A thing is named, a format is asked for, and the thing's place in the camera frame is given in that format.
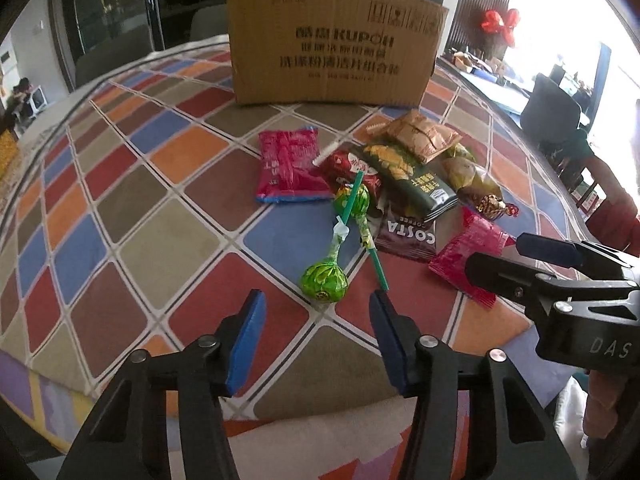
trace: chair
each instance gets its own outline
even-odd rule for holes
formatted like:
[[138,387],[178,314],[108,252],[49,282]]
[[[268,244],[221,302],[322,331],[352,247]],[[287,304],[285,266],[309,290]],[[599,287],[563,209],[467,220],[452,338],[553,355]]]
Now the chair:
[[586,221],[587,229],[608,247],[639,256],[638,208],[626,195],[618,202],[607,198]]
[[560,65],[554,65],[554,67],[551,69],[551,74],[549,74],[549,79],[560,86],[564,74],[566,74],[566,70],[564,68],[562,68]]
[[127,63],[147,56],[153,50],[151,35],[146,25],[136,27],[103,41],[76,62],[76,88],[115,70]]
[[523,133],[544,147],[577,138],[580,105],[544,74],[536,76],[529,102],[520,115]]
[[226,5],[204,7],[193,15],[189,40],[206,40],[211,36],[226,34],[228,30],[229,18]]

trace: snack bag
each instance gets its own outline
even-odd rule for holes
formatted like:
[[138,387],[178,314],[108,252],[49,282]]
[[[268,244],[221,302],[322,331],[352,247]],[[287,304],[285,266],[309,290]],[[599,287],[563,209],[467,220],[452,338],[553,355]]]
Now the snack bag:
[[380,224],[376,247],[401,258],[428,262],[436,255],[435,229],[435,222],[402,216],[390,205]]
[[428,222],[458,204],[456,193],[428,166],[391,140],[364,147],[363,156],[383,180],[392,183]]
[[312,161],[319,154],[318,130],[260,133],[262,174],[256,193],[260,202],[302,202],[333,197]]
[[466,156],[445,158],[442,167],[447,172],[451,187],[464,202],[473,205],[489,220],[496,220],[503,214],[517,216],[518,207],[504,203],[502,189],[489,172]]
[[331,153],[318,165],[322,176],[329,186],[338,191],[345,184],[353,184],[359,171],[364,172],[362,183],[369,191],[371,206],[375,208],[382,193],[382,180],[378,170],[372,168],[363,159],[356,146],[344,146]]
[[482,306],[491,308],[495,294],[469,283],[465,274],[466,259],[478,251],[500,256],[510,236],[468,208],[463,215],[464,230],[430,261],[429,269]]
[[409,110],[389,123],[386,134],[402,144],[423,164],[455,146],[462,138],[457,131],[432,121],[418,110]]
[[466,158],[466,160],[470,160],[471,162],[476,162],[476,158],[474,154],[471,153],[468,149],[466,149],[461,142],[457,143],[452,148],[449,148],[445,152],[446,156],[449,158],[453,158],[455,156],[461,156],[462,158]]

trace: dark green snack bag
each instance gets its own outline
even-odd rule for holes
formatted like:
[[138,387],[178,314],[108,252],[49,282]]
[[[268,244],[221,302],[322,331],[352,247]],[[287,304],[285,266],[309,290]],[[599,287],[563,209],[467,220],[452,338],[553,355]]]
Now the dark green snack bag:
[[363,158],[388,186],[404,195],[427,222],[458,204],[456,193],[428,165],[391,140],[368,144]]

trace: costa coffee packet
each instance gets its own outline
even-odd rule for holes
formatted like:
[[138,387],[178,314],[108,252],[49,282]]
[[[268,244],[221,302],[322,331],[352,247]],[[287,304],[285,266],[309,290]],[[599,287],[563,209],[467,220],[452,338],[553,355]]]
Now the costa coffee packet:
[[436,255],[435,230],[435,222],[399,215],[389,206],[380,224],[376,247],[401,258],[428,262]]

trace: desk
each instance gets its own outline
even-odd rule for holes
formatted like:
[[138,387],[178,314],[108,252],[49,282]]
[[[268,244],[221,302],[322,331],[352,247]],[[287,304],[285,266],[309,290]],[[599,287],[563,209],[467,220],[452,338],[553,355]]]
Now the desk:
[[[238,107],[228,44],[197,47],[108,76],[24,154],[34,162],[12,188],[0,234],[0,394],[66,450],[134,348],[181,349],[260,288],[268,313],[248,383],[222,402],[242,480],[300,478],[301,471],[393,478],[414,402],[396,396],[376,351],[368,300],[378,285],[357,229],[340,251],[347,296],[311,303],[298,282],[326,254],[331,204],[265,205],[254,197],[260,131],[313,125],[322,146],[358,143],[369,125],[404,110]],[[517,218],[498,220],[505,231],[579,240],[586,228],[563,190],[487,108],[437,68],[420,109],[458,129],[507,202],[518,205]],[[460,209],[437,226],[441,249],[459,232]],[[473,354],[510,341],[508,352],[520,356],[541,400],[564,385],[566,370],[535,356],[521,310],[502,300],[487,310],[425,265],[380,258],[396,309],[422,332]],[[169,396],[174,451],[176,407]],[[465,434],[464,394],[460,421]]]
[[[516,89],[491,83],[473,74],[460,72],[460,75],[508,114],[521,115],[524,107],[529,102],[529,98]],[[585,114],[580,113],[580,124],[582,126],[588,126],[590,122],[590,119]]]

